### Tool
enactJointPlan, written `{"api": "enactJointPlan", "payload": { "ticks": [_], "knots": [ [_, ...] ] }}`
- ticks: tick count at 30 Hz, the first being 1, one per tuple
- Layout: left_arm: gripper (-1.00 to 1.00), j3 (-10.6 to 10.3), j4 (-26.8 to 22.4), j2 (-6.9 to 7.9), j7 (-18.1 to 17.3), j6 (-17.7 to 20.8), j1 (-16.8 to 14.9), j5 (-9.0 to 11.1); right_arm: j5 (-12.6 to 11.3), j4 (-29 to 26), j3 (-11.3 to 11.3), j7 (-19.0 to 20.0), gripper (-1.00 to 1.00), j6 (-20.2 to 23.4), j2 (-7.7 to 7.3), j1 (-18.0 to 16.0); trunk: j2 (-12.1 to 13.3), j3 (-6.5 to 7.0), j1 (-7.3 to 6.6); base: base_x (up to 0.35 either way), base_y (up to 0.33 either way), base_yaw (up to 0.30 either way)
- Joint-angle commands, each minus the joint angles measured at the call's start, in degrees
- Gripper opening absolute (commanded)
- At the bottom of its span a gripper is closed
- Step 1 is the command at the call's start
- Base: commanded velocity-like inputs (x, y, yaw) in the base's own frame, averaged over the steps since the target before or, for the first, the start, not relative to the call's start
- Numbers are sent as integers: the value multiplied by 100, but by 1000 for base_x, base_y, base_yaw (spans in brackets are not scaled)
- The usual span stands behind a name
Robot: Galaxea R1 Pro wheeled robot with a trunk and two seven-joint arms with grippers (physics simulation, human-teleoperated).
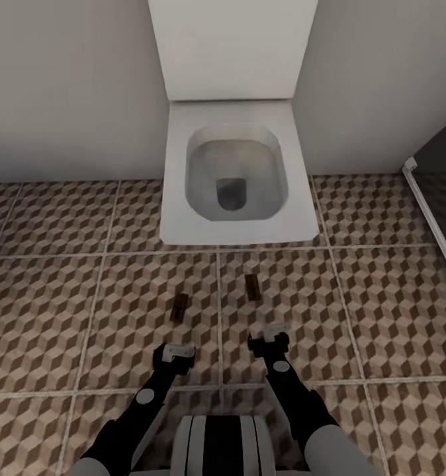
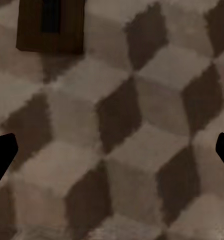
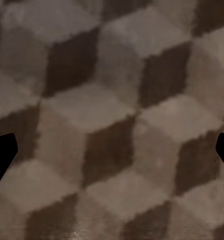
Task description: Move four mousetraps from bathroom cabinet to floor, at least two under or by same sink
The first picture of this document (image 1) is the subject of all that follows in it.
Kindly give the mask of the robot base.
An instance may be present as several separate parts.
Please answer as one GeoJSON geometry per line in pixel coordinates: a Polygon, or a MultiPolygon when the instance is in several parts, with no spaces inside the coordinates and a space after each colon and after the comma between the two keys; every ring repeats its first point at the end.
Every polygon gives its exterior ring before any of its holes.
{"type": "MultiPolygon", "coordinates": [[[[304,471],[288,470],[286,466],[275,466],[276,476],[312,476],[310,468],[304,460],[304,471]]],[[[158,470],[142,471],[142,457],[130,472],[129,476],[170,476],[170,466],[160,466],[158,470]]]]}

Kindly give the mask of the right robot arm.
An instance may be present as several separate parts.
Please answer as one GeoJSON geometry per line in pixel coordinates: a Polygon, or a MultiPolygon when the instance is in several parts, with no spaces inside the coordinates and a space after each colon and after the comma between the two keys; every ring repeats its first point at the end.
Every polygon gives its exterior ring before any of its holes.
{"type": "Polygon", "coordinates": [[[264,338],[248,335],[248,349],[264,357],[265,384],[293,440],[298,441],[312,476],[384,476],[329,414],[321,396],[299,380],[286,359],[291,324],[263,327],[264,338]]]}

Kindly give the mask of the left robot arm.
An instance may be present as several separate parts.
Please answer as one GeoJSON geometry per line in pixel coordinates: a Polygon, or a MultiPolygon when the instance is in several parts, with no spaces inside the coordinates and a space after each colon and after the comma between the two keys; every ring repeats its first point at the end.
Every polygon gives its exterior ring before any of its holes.
{"type": "Polygon", "coordinates": [[[164,342],[153,353],[154,374],[137,392],[129,408],[109,420],[94,444],[65,476],[129,476],[164,414],[165,400],[177,374],[187,375],[195,362],[195,348],[164,342]]]}

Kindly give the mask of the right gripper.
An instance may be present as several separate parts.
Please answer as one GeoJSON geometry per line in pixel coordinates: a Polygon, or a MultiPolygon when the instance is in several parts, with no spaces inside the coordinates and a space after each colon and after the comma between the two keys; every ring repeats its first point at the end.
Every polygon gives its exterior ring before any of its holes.
{"type": "Polygon", "coordinates": [[[283,334],[275,335],[275,341],[266,342],[264,338],[253,339],[251,334],[248,335],[248,349],[253,350],[256,358],[265,357],[272,350],[280,350],[282,353],[289,351],[288,344],[290,344],[289,336],[285,332],[283,334]]]}

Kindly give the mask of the mousetrap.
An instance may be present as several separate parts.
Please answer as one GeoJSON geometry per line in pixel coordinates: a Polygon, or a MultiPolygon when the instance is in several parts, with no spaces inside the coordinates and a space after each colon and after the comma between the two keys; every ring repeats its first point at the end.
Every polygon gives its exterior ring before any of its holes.
{"type": "Polygon", "coordinates": [[[246,274],[245,281],[249,301],[261,300],[257,274],[246,274]]]}
{"type": "Polygon", "coordinates": [[[170,321],[182,323],[185,314],[185,309],[188,302],[188,294],[176,293],[175,301],[173,302],[170,321]]]}

